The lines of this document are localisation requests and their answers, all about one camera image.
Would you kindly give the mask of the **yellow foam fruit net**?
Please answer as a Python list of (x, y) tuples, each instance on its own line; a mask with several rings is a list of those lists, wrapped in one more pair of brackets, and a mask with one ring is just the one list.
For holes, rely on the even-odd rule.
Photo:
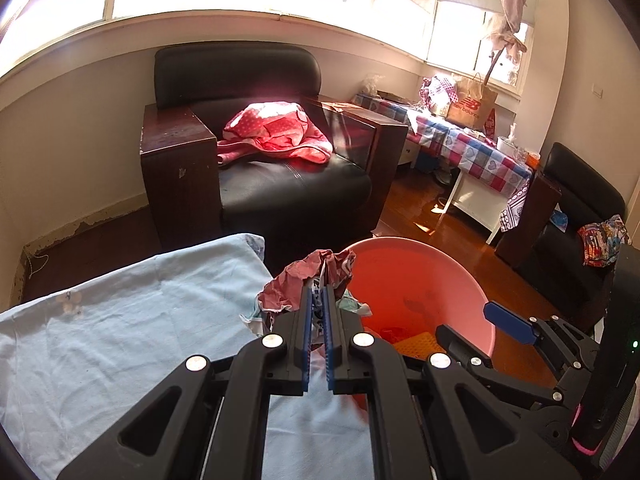
[(438, 344), (435, 336), (429, 332), (423, 332), (393, 344), (395, 350), (403, 356), (427, 360), (432, 354), (445, 353), (445, 350)]

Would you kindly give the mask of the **red polka dot cloth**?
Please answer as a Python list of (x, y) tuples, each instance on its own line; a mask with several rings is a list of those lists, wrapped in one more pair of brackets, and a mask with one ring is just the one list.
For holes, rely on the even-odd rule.
[(297, 103), (261, 102), (247, 105), (224, 126), (217, 141), (217, 162), (227, 166), (241, 158), (301, 159), (326, 164), (333, 146)]

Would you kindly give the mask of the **colourful snack bag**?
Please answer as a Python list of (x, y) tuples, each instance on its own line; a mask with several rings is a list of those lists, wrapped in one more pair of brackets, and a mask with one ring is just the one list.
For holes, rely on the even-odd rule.
[(600, 223), (586, 224), (577, 231), (577, 235), (582, 241), (582, 264), (594, 268), (614, 263), (620, 248), (630, 244), (629, 233), (619, 214)]

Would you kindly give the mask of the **checkered cloth side table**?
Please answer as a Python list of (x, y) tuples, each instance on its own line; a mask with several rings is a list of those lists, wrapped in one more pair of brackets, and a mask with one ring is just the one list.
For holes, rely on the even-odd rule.
[(488, 242), (521, 221), (533, 170), (472, 131), (410, 106), (358, 93), (355, 104), (408, 126), (407, 140), (459, 170), (447, 207), (456, 207), (489, 231)]

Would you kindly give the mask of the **red white paper ball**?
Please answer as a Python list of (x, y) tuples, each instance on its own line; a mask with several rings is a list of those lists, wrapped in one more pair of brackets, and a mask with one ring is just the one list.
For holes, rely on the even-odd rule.
[(276, 278), (265, 284), (256, 296), (253, 312), (240, 315), (241, 321), (256, 336), (264, 336), (272, 330), (279, 314), (299, 309), (303, 301), (303, 288), (307, 285), (330, 285), (337, 307), (368, 318), (372, 315), (369, 305), (357, 300), (348, 290), (356, 258), (355, 252), (349, 248), (342, 252), (318, 249), (302, 260), (290, 263)]

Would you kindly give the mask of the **brown paper shopping bag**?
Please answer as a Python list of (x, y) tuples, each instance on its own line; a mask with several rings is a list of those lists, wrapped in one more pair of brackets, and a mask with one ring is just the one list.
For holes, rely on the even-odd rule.
[(459, 76), (454, 80), (458, 99), (449, 105), (446, 121), (462, 128), (482, 130), (495, 107), (498, 93), (485, 84), (480, 74)]

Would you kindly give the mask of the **pink plastic trash bin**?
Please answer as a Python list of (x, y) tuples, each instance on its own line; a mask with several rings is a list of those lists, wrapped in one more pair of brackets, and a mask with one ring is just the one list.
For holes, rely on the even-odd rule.
[(371, 308), (364, 330), (394, 344), (449, 325), (488, 356), (496, 329), (484, 317), (487, 298), (471, 274), (440, 250), (382, 236), (350, 246), (357, 258), (348, 290)]

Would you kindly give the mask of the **light blue floral tablecloth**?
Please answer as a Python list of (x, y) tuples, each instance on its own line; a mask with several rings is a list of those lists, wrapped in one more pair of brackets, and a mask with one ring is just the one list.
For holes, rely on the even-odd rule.
[[(52, 479), (188, 356), (232, 356), (270, 273), (264, 240), (235, 234), (168, 252), (7, 310), (1, 422), (26, 464)], [(267, 479), (369, 479), (366, 415), (326, 384), (270, 402)]]

